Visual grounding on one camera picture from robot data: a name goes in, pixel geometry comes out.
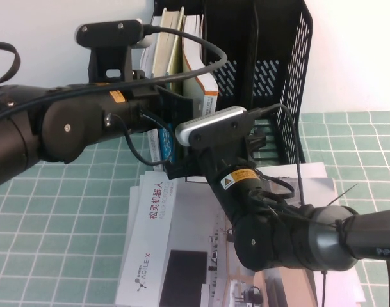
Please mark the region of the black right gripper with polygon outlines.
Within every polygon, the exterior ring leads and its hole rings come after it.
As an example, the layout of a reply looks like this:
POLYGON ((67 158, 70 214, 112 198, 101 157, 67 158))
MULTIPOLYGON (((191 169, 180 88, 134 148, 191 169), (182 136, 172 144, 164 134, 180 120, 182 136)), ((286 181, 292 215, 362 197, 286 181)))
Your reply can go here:
POLYGON ((237 169, 252 169, 252 152, 266 145, 266 134, 251 127, 178 127, 177 142, 188 150, 166 166, 169 178, 202 176, 219 181, 237 169))

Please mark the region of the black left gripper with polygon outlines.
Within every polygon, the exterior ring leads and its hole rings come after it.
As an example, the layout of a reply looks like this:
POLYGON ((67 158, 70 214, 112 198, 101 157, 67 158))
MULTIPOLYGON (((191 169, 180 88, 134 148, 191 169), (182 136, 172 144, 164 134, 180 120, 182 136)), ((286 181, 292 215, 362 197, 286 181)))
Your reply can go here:
POLYGON ((133 88, 128 94, 127 127, 132 132, 147 132, 156 128, 155 122, 145 114, 160 115, 161 105, 167 109, 164 111, 164 121, 173 127, 193 118, 193 100, 166 88, 144 86, 133 88))

